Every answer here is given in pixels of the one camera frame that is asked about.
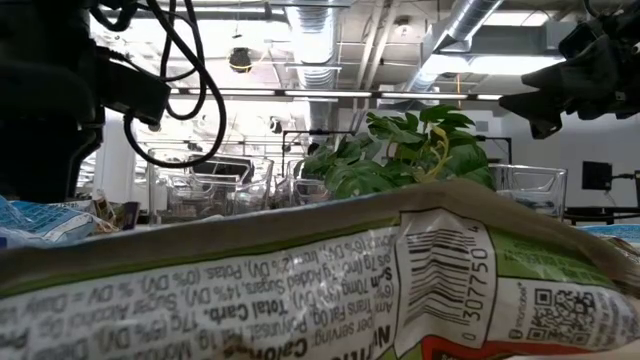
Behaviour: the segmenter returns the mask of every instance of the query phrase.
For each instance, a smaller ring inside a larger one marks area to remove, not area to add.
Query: fluorescent light
[[[478,56],[469,63],[469,72],[488,75],[523,75],[562,62],[549,56]]]
[[[442,74],[446,72],[463,74],[469,71],[469,63],[461,56],[455,55],[431,55],[422,66],[425,74]]]
[[[439,94],[439,93],[382,93],[387,99],[411,99],[411,100],[465,100],[467,94]]]
[[[285,69],[342,70],[341,65],[284,64]]]
[[[259,89],[220,89],[220,93],[226,96],[273,96],[274,90]]]
[[[499,100],[502,97],[502,95],[478,95],[478,100],[487,100],[487,101],[496,101]]]
[[[286,96],[293,97],[347,97],[347,98],[368,98],[371,97],[369,91],[316,91],[316,90],[287,90]]]

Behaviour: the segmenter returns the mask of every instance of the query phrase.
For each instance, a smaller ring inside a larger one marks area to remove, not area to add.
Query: white wall
[[[640,170],[640,119],[616,120],[606,115],[583,121],[563,115],[563,128],[544,140],[531,138],[529,123],[517,115],[503,119],[502,131],[513,138],[515,164],[568,169],[567,206],[612,206],[604,192],[582,190],[582,162],[613,164],[613,174]],[[637,206],[632,180],[614,180],[611,191],[618,206]]]

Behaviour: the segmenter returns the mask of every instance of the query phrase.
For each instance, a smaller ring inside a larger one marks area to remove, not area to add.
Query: barcode
[[[423,314],[469,325],[463,311],[475,239],[438,229],[407,235],[406,241],[412,280],[405,326]]]

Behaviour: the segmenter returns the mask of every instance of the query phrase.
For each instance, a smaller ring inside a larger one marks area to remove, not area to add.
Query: security camera
[[[269,130],[274,134],[282,134],[282,124],[275,116],[269,118]]]

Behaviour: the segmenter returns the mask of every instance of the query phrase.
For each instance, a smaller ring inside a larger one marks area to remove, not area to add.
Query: clear plastic bin
[[[538,213],[562,219],[567,170],[491,164],[496,192]]]
[[[186,150],[152,149],[164,161],[186,161],[202,156]],[[264,210],[267,206],[273,161],[216,155],[187,169],[149,166],[149,213],[153,224],[204,219]]]
[[[276,207],[315,204],[331,198],[322,180],[303,179],[300,174],[295,173],[298,162],[300,160],[287,163],[287,176],[276,188]]]

